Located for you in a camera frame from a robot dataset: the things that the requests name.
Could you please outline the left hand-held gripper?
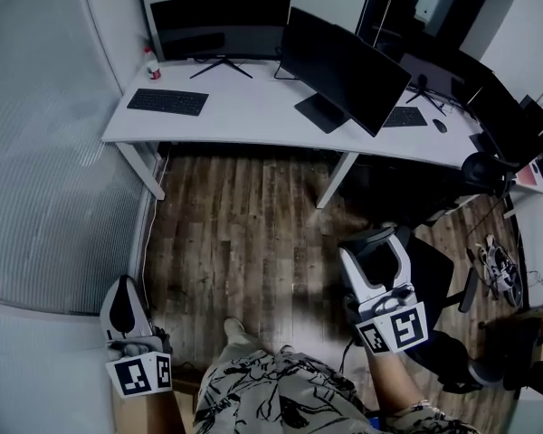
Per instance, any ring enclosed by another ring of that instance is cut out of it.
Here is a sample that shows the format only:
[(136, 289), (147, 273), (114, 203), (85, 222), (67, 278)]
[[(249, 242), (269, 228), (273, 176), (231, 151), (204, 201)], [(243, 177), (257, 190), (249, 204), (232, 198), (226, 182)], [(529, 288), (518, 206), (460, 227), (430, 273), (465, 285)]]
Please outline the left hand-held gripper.
[[(128, 301), (134, 325), (128, 336)], [(109, 361), (105, 364), (120, 397), (137, 397), (172, 389), (169, 335), (153, 328), (131, 277), (123, 275), (110, 287), (100, 310)]]

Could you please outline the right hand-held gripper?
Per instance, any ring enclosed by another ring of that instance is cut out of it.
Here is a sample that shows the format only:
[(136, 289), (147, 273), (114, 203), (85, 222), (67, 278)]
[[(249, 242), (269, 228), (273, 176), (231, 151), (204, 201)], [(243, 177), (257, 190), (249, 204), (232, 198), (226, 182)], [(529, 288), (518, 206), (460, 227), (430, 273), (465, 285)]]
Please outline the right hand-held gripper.
[(344, 283), (354, 294), (344, 299), (354, 344), (364, 346), (372, 355), (402, 353), (428, 339), (424, 303), (417, 300), (410, 284), (411, 261), (394, 233), (388, 245), (397, 262), (394, 289), (372, 299), (356, 258), (347, 249), (338, 249)]

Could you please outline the black keyboard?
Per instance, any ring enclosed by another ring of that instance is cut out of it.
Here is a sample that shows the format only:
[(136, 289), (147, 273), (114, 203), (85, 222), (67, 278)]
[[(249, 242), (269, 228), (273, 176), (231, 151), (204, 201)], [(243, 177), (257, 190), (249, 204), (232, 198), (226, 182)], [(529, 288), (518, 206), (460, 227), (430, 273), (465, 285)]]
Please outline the black keyboard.
[(204, 93), (179, 90), (138, 89), (127, 108), (198, 117), (208, 97)]
[(417, 107), (394, 107), (383, 127), (426, 127), (427, 122)]

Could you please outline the person's right forearm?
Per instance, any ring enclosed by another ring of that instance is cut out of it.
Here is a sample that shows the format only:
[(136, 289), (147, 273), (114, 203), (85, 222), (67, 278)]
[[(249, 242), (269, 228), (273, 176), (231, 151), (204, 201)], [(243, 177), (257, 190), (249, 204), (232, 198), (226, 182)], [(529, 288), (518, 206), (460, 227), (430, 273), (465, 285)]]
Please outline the person's right forearm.
[(379, 409), (384, 415), (395, 415), (424, 400), (397, 354), (372, 354), (367, 350), (367, 359)]

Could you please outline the person's left forearm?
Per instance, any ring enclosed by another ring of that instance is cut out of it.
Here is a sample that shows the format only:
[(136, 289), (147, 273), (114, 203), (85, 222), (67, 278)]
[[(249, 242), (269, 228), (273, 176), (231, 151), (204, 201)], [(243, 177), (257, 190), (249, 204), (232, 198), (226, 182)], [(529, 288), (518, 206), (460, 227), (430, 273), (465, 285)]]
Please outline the person's left forearm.
[(145, 403), (146, 434), (186, 434), (173, 391), (150, 394)]

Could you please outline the white desk leg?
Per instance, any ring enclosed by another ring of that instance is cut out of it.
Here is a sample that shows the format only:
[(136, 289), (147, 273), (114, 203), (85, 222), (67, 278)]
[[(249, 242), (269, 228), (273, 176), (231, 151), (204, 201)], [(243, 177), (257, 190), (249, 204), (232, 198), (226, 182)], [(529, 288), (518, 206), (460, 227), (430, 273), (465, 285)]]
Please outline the white desk leg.
[(353, 152), (346, 152), (343, 153), (340, 159), (338, 160), (338, 163), (330, 175), (328, 185), (324, 189), (324, 192), (319, 197), (319, 199), (316, 202), (316, 208), (317, 209), (324, 209), (326, 205), (329, 203), (331, 198), (336, 193), (337, 189), (340, 187), (342, 181), (344, 180), (345, 176), (348, 174), (348, 171), (353, 166), (353, 164), (356, 162), (357, 158), (359, 156), (359, 153), (353, 153)]
[(131, 144), (122, 142), (118, 142), (116, 146), (125, 160), (129, 163), (135, 174), (139, 177), (143, 185), (147, 187), (149, 192), (158, 201), (163, 201), (165, 199), (165, 192), (141, 158), (136, 148)]

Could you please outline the person's left shoe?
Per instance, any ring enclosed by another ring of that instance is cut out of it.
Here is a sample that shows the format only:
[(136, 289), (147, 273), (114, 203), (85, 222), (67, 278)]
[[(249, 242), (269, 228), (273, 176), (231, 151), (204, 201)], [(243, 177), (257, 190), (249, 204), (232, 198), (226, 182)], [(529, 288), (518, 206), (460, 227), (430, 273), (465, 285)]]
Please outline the person's left shoe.
[(224, 320), (224, 332), (229, 341), (245, 333), (245, 328), (240, 320), (235, 317), (227, 317)]

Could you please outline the beige trousers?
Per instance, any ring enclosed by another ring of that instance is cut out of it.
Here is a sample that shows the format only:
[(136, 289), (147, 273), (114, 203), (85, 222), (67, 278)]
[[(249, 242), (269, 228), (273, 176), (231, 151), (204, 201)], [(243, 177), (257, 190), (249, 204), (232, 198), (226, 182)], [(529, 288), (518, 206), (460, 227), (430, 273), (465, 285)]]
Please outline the beige trousers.
[(228, 340), (227, 345), (221, 352), (220, 356), (214, 360), (214, 365), (224, 365), (227, 363), (246, 361), (247, 363), (271, 363), (272, 361), (280, 361), (284, 358), (300, 358), (301, 353), (296, 351), (293, 354), (270, 354), (265, 351), (259, 340), (251, 335), (244, 333), (242, 336), (237, 336), (231, 341)]

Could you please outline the patterned grey shirt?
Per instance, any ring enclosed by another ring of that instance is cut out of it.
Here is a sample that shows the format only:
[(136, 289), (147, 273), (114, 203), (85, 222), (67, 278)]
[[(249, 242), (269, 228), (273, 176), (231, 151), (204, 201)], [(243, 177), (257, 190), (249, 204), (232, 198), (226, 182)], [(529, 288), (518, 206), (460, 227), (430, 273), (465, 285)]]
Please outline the patterned grey shirt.
[(302, 353), (258, 350), (204, 377), (195, 434), (480, 434), (422, 400), (373, 426), (353, 382)]

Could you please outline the pink box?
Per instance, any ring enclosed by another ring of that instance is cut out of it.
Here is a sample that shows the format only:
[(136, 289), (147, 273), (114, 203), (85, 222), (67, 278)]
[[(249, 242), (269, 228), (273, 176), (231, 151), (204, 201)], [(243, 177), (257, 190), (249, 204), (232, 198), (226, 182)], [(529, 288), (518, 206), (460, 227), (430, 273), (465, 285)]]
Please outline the pink box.
[(536, 161), (530, 162), (520, 169), (516, 174), (517, 184), (525, 186), (539, 186), (543, 177), (539, 171)]

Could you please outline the large black monitor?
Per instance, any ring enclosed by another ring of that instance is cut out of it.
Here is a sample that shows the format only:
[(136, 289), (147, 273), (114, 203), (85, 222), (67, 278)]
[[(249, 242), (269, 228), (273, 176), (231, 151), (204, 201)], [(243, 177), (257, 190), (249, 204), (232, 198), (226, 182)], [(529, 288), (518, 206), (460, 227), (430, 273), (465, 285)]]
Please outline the large black monitor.
[(353, 120), (376, 136), (411, 80), (355, 34), (296, 7), (282, 37), (281, 67), (315, 91), (294, 108), (326, 134)]

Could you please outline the clear bottle with red cap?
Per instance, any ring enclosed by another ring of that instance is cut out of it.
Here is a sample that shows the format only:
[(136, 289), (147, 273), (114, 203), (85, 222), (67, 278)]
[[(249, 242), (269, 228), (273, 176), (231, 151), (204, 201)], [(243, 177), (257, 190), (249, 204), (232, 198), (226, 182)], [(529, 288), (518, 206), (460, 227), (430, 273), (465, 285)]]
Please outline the clear bottle with red cap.
[(157, 56), (150, 47), (144, 49), (144, 64), (151, 80), (158, 80), (161, 77)]

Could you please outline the dark window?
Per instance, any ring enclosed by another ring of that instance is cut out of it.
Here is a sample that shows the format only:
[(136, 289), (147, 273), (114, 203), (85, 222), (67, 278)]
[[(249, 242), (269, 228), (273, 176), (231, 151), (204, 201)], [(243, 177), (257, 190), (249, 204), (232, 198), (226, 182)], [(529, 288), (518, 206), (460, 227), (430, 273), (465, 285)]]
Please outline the dark window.
[(442, 46), (480, 60), (513, 0), (365, 0), (356, 34), (371, 45)]

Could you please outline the curved black monitor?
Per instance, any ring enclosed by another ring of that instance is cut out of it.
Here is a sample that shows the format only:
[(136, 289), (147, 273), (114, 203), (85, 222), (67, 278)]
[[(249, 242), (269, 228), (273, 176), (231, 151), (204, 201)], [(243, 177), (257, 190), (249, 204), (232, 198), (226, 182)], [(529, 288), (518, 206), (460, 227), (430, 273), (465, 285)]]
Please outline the curved black monitor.
[(274, 61), (288, 24), (291, 0), (167, 0), (150, 6), (166, 61)]

